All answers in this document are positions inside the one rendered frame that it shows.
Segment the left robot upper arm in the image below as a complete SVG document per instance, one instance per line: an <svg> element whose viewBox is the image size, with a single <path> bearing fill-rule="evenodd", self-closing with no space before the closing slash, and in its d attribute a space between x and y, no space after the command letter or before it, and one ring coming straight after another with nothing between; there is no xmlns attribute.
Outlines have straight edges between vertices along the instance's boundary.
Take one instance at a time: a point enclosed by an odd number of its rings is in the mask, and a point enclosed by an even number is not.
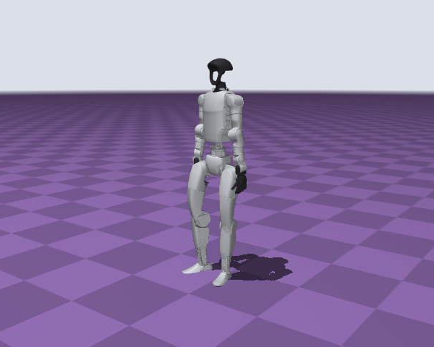
<svg viewBox="0 0 434 347"><path fill-rule="evenodd" d="M231 123L233 128L228 132L228 138L231 141L237 141L236 131L238 129L242 130L242 107L244 105L244 101L242 96L235 94L227 94L226 95L226 104L230 109L231 114Z"/></svg>

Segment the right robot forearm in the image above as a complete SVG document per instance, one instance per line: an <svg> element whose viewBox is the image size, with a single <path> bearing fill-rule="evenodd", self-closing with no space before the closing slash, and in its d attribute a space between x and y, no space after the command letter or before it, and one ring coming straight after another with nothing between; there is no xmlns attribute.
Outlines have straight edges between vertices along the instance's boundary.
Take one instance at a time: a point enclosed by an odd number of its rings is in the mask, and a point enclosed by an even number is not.
<svg viewBox="0 0 434 347"><path fill-rule="evenodd" d="M193 162L194 162L194 158L198 158L199 162L203 160L205 143L206 140L204 137L195 134L195 149L194 149L194 157L192 159Z"/></svg>

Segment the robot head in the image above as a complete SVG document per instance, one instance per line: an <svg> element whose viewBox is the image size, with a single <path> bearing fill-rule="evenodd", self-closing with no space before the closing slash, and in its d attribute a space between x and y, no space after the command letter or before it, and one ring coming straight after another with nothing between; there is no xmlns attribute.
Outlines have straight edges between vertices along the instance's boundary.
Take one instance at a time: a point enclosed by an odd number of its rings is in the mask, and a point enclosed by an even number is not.
<svg viewBox="0 0 434 347"><path fill-rule="evenodd" d="M224 88L226 90L226 83L221 81L221 76L225 73L225 71L231 71L233 69L231 63L226 59L214 59L208 63L208 68L210 70L210 83L216 86L216 89L213 91L213 93L222 91L219 90L219 88ZM213 80L214 72L218 72L216 81ZM227 91L229 90L227 89Z"/></svg>

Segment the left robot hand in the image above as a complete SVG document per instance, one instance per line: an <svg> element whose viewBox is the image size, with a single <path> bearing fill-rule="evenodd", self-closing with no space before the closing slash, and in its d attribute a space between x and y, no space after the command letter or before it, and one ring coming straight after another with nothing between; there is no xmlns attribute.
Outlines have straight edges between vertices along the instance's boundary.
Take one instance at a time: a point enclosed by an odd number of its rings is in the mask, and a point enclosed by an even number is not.
<svg viewBox="0 0 434 347"><path fill-rule="evenodd" d="M236 166L235 169L236 169L237 178L236 178L236 183L231 188L231 190L233 190L237 186L235 194L239 194L240 192L243 192L244 189L247 188L247 178L245 176L246 171L243 171L240 173L240 167L239 166Z"/></svg>

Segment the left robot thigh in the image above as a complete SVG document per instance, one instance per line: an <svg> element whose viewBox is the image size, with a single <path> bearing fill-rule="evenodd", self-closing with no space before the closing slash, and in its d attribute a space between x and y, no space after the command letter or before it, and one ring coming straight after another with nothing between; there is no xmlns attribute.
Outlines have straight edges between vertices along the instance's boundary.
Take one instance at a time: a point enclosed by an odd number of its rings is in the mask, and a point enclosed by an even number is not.
<svg viewBox="0 0 434 347"><path fill-rule="evenodd" d="M220 230L223 226L228 227L230 230L234 219L234 207L237 199L235 194L236 187L231 190L231 188L236 183L236 169L235 166L226 163L224 165L224 170L221 173L220 184L219 184L219 209L220 209Z"/></svg>

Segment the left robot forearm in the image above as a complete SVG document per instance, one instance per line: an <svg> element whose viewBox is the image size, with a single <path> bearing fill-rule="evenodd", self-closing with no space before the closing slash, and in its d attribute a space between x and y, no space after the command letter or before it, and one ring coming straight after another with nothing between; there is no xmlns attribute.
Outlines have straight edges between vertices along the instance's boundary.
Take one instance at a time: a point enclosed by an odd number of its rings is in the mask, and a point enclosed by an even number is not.
<svg viewBox="0 0 434 347"><path fill-rule="evenodd" d="M242 134L242 130L238 129L236 131L237 142L232 144L233 147L233 161L236 166L240 167L240 173L247 170L247 166L244 159L244 137Z"/></svg>

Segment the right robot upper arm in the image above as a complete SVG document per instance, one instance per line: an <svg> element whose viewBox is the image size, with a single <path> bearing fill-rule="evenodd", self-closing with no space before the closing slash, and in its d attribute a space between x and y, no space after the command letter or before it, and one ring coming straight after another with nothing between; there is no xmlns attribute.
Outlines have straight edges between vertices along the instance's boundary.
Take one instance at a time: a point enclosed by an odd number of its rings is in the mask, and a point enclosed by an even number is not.
<svg viewBox="0 0 434 347"><path fill-rule="evenodd" d="M195 134L196 135L200 135L202 137L205 136L204 134L204 129L203 129L203 97L205 94L202 94L199 96L198 98L198 105L199 105L199 120L200 120L200 124L198 124L195 127Z"/></svg>

